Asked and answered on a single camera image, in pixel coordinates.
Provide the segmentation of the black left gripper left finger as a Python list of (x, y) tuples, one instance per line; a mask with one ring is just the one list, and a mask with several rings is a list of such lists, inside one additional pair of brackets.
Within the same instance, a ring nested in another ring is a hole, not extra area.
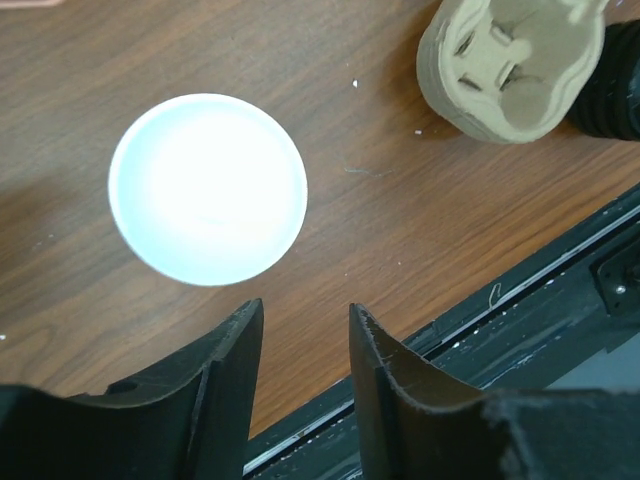
[(101, 395), (2, 386), (2, 478), (242, 478), (263, 325), (248, 301)]

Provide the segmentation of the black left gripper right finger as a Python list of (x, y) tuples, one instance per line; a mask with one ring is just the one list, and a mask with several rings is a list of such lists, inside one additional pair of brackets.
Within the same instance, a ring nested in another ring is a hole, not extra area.
[(636, 391), (483, 391), (349, 308), (366, 479), (636, 479)]

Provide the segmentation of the brown paper coffee cup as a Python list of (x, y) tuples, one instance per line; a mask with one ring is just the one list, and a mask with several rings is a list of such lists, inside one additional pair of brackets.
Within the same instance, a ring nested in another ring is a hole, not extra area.
[(289, 133), (241, 99), (166, 100), (112, 155), (108, 202), (129, 249), (173, 280), (221, 287), (275, 265), (305, 220), (308, 181)]

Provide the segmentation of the black plastic cup lid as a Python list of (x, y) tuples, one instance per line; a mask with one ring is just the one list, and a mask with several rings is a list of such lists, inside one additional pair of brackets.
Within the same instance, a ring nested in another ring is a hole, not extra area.
[(639, 140), (639, 21), (606, 27), (596, 68), (569, 110), (569, 121), (584, 134)]

